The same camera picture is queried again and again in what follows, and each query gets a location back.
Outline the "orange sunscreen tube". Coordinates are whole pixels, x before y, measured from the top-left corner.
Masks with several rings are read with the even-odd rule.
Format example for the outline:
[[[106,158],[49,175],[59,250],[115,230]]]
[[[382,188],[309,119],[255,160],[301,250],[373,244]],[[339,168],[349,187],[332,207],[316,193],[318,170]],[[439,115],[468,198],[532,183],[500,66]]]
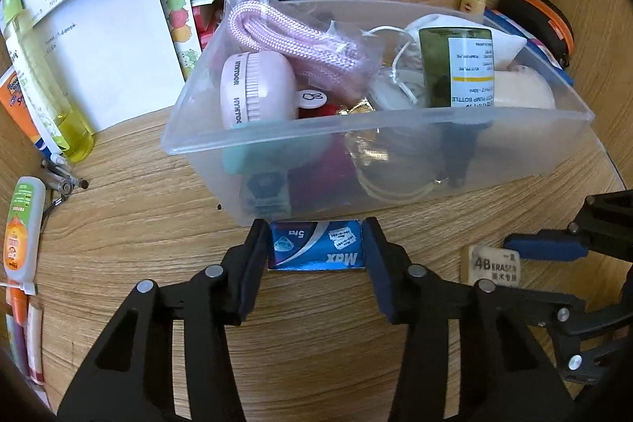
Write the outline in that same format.
[[[27,138],[47,159],[52,155],[60,155],[61,150],[49,136],[42,136],[39,126],[33,122],[26,103],[26,97],[21,93],[21,86],[17,79],[13,65],[1,77],[1,104],[11,116],[17,126]]]

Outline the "gold ribbon clear bag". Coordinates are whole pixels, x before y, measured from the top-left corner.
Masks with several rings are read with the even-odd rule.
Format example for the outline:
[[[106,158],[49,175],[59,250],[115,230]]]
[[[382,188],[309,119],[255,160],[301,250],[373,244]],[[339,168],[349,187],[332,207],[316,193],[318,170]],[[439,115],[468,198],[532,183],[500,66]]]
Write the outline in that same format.
[[[391,123],[345,134],[357,181],[372,199],[407,204],[447,191],[449,178],[434,161],[439,131],[426,112],[388,110]]]

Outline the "pink round facial brush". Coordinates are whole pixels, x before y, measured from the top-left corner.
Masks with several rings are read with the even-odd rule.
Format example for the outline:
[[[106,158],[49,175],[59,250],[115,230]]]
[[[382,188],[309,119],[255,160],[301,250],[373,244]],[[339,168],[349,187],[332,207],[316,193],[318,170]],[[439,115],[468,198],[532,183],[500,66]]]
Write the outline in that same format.
[[[320,90],[298,89],[292,65],[281,53],[237,53],[223,65],[220,108],[226,129],[295,120],[300,109],[320,109],[327,102]]]

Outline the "metal clips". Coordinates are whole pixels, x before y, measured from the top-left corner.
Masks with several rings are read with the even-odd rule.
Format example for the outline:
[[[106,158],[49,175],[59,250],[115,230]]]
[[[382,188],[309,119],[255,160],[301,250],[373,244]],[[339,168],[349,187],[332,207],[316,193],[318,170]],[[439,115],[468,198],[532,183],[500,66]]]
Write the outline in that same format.
[[[42,159],[42,181],[50,191],[50,202],[44,209],[41,229],[44,229],[50,215],[65,203],[76,189],[86,191],[89,189],[89,181],[72,174],[63,166],[60,166],[50,159]]]

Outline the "white paper sheets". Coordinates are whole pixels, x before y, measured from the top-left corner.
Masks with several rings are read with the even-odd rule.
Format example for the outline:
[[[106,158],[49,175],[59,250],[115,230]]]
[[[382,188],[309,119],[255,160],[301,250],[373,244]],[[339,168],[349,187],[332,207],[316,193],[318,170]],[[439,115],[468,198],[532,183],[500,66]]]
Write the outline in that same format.
[[[92,130],[175,104],[184,86],[160,0],[23,0],[47,63]]]

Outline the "yellow-green spray bottle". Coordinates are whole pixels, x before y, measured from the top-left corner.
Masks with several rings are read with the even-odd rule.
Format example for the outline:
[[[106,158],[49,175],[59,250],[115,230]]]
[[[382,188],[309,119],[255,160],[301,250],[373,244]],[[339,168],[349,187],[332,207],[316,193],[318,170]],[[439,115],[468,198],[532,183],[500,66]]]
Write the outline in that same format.
[[[29,109],[69,162],[86,159],[95,145],[92,131],[48,65],[23,0],[2,4],[6,48]]]

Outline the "clear plastic storage bin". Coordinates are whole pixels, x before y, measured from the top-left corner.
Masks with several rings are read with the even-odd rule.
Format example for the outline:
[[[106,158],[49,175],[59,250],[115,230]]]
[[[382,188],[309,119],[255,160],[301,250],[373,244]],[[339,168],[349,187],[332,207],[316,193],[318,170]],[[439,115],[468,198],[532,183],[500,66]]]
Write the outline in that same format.
[[[434,161],[443,172],[442,125],[489,124],[479,133],[464,185],[458,189],[449,185],[434,197],[554,170],[589,129],[593,115],[568,82],[527,46],[505,70],[517,65],[534,68],[552,88],[555,109],[416,107],[404,105],[393,94],[371,94],[374,79],[392,64],[399,38],[393,32],[372,34],[370,30],[404,28],[434,13],[467,18],[435,6],[379,0],[224,0],[220,26],[178,97],[165,126],[162,149],[188,159],[223,209],[241,225],[255,220],[240,201],[241,185],[250,174],[227,174],[222,150],[266,141],[303,138],[323,149],[312,163],[279,171],[288,178],[292,213],[278,220],[337,218],[396,206],[365,193],[345,148],[346,133],[391,123],[388,110],[427,110],[428,123],[439,131]],[[315,110],[300,109],[295,120],[226,129],[220,108],[222,68],[230,56],[249,51],[281,53],[292,65],[298,89],[324,92],[327,104]]]

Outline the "4B eraser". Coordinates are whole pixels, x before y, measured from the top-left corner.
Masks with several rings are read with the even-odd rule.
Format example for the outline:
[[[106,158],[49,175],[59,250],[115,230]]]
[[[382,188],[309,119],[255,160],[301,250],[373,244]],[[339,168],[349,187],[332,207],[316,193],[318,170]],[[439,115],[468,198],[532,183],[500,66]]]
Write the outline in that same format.
[[[518,288],[520,277],[520,254],[516,251],[469,245],[461,253],[461,284],[474,285],[478,280],[492,280],[499,286]]]

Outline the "dark green pump bottle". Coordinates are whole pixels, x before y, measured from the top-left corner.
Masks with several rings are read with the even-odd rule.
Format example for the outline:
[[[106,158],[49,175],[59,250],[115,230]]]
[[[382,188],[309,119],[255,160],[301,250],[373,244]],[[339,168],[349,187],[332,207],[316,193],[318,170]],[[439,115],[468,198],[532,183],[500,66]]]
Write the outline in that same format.
[[[471,109],[493,106],[495,59],[493,35],[485,27],[434,27],[419,30],[428,88],[428,105]],[[464,185],[479,133],[487,122],[442,125],[440,150],[449,185]]]

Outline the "black orange zip case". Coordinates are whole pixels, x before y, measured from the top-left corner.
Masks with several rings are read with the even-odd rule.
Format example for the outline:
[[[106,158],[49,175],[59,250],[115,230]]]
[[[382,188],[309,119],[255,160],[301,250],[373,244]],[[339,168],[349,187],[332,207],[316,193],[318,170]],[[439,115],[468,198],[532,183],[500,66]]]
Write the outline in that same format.
[[[568,18],[549,0],[499,0],[497,11],[531,33],[565,70],[575,49]]]

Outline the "white drawstring cloth pouch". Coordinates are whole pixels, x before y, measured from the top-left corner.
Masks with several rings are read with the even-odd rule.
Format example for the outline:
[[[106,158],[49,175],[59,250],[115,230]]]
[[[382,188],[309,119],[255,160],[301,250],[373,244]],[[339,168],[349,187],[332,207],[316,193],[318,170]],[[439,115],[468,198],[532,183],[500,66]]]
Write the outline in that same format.
[[[392,64],[374,79],[371,94],[393,94],[416,107],[431,104],[429,89],[438,90],[438,106],[493,104],[495,73],[505,70],[527,45],[522,36],[439,13],[404,28],[379,26],[370,32],[393,32],[399,38]]]

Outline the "teal travel bottle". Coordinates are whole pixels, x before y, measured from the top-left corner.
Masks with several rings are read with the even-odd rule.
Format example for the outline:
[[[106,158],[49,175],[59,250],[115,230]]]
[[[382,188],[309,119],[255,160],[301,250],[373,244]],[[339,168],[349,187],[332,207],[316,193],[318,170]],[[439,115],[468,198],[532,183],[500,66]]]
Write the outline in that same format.
[[[322,153],[308,139],[292,138],[223,149],[222,163],[227,174],[266,174],[303,167]]]

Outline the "blue Max blade box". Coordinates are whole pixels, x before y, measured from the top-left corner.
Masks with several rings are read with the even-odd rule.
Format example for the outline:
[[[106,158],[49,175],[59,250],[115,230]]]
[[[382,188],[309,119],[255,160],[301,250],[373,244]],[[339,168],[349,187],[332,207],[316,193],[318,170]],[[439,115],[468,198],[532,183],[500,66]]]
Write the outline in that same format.
[[[270,230],[271,271],[333,272],[366,267],[359,221],[274,222]]]

